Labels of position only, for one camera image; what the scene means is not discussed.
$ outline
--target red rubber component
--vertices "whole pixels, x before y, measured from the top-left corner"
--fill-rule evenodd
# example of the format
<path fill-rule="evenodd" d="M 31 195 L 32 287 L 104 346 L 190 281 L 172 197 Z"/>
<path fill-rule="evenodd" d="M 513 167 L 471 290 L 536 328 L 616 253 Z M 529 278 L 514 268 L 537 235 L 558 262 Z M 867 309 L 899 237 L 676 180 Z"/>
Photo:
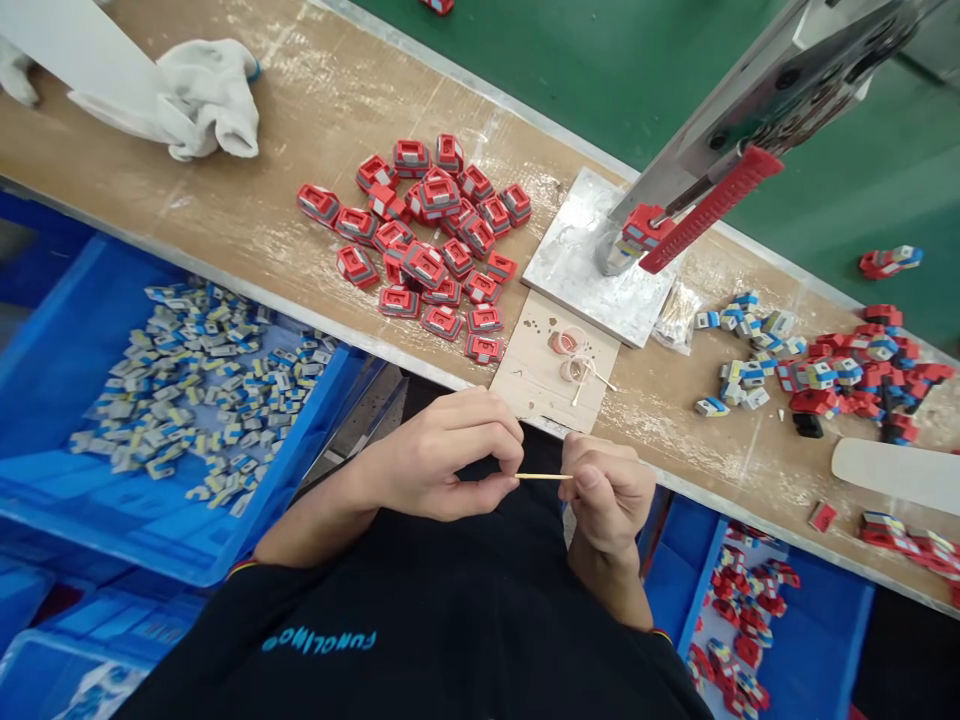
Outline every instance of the red rubber component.
<path fill-rule="evenodd" d="M 680 221 L 655 250 L 640 261 L 651 275 L 663 270 L 681 252 L 757 189 L 764 180 L 783 171 L 783 163 L 765 150 L 751 145 L 743 159 L 687 217 Z"/>

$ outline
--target metal plate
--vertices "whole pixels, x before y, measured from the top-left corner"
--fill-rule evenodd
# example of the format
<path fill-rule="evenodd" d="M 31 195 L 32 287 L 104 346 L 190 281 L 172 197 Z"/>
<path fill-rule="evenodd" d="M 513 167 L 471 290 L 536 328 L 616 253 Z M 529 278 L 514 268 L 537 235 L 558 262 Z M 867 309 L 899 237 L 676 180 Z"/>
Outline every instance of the metal plate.
<path fill-rule="evenodd" d="M 602 275 L 594 252 L 603 239 L 622 230 L 607 219 L 622 196 L 621 188 L 582 169 L 523 273 L 523 283 L 625 345 L 642 348 L 682 256 L 659 275 L 639 267 L 620 275 Z"/>

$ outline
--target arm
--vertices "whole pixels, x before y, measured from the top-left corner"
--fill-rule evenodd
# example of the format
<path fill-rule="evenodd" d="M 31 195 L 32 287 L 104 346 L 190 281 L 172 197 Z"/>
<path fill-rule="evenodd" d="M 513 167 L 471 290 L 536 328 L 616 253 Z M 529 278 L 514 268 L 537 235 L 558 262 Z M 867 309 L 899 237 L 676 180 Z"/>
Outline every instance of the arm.
<path fill-rule="evenodd" d="M 640 582 L 640 555 L 636 545 L 619 555 L 606 555 L 594 550 L 577 530 L 570 543 L 567 563 L 617 622 L 644 632 L 653 630 L 653 613 Z"/>
<path fill-rule="evenodd" d="M 377 516 L 377 508 L 363 498 L 362 472 L 357 457 L 304 495 L 260 540 L 254 559 L 309 568 L 353 545 Z"/>
<path fill-rule="evenodd" d="M 516 489 L 523 430 L 485 388 L 444 395 L 307 493 L 263 537 L 254 558 L 308 568 L 362 536 L 383 507 L 451 521 L 494 510 Z M 493 455 L 502 472 L 461 483 L 456 472 Z"/>
<path fill-rule="evenodd" d="M 636 536 L 650 512 L 653 471 L 633 448 L 571 433 L 564 439 L 563 472 L 573 479 L 561 485 L 560 498 L 577 516 L 570 569 L 618 622 L 652 630 Z"/>

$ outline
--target workbench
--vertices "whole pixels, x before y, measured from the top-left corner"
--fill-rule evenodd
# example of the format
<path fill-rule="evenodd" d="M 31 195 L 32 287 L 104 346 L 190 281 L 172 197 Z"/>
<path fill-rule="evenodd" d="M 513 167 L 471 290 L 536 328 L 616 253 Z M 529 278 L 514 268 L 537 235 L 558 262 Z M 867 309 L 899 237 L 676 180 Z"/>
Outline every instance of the workbench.
<path fill-rule="evenodd" d="M 311 182 L 362 205 L 353 176 L 363 159 L 388 154 L 400 138 L 432 143 L 452 132 L 494 186 L 519 182 L 532 199 L 531 222 L 498 242 L 520 263 L 519 275 L 582 167 L 617 183 L 636 172 L 375 18 L 337 6 L 351 17 L 310 3 L 117 0 L 110 15 L 154 57 L 192 38 L 233 37 L 259 58 L 259 157 L 218 153 L 180 164 L 165 147 L 86 115 L 59 82 L 37 72 L 37 110 L 0 97 L 0 175 L 8 188 L 401 367 L 455 389 L 489 385 L 496 367 L 465 358 L 462 341 L 386 318 L 375 292 L 340 277 L 342 240 L 299 211 L 297 189 Z M 762 311 L 794 310 L 807 337 L 860 322 L 848 298 L 725 226 L 693 246 L 681 280 L 711 307 L 756 288 Z M 503 293 L 508 341 L 527 292 L 515 280 Z M 841 417 L 826 424 L 824 439 L 801 438 L 789 416 L 781 422 L 787 398 L 774 389 L 757 412 L 707 420 L 693 411 L 716 392 L 719 365 L 742 356 L 742 342 L 719 332 L 698 333 L 690 357 L 653 341 L 642 350 L 621 347 L 610 378 L 620 391 L 606 394 L 594 433 L 635 447 L 664 486 L 960 617 L 939 576 L 855 538 L 860 513 L 877 510 L 960 539 L 960 518 L 832 477 L 839 437 L 875 437 L 870 423 Z M 931 394 L 918 415 L 923 447 L 960 447 L 958 407 L 960 383 Z M 821 498 L 839 512 L 825 535 L 807 524 Z"/>

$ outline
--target wrist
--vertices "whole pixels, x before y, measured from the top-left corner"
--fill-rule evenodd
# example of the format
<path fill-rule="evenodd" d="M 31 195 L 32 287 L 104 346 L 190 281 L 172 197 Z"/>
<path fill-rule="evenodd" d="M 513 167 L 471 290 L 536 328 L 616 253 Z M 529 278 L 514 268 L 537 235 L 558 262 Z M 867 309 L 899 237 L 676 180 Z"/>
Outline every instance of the wrist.
<path fill-rule="evenodd" d="M 333 485 L 331 490 L 336 493 L 337 504 L 347 513 L 375 512 L 381 507 L 375 487 L 377 478 L 369 469 L 365 453 L 361 452 L 326 481 Z"/>
<path fill-rule="evenodd" d="M 574 533 L 571 552 L 589 558 L 590 564 L 607 575 L 637 575 L 640 572 L 640 553 L 634 542 L 617 549 L 598 550 L 579 529 Z"/>

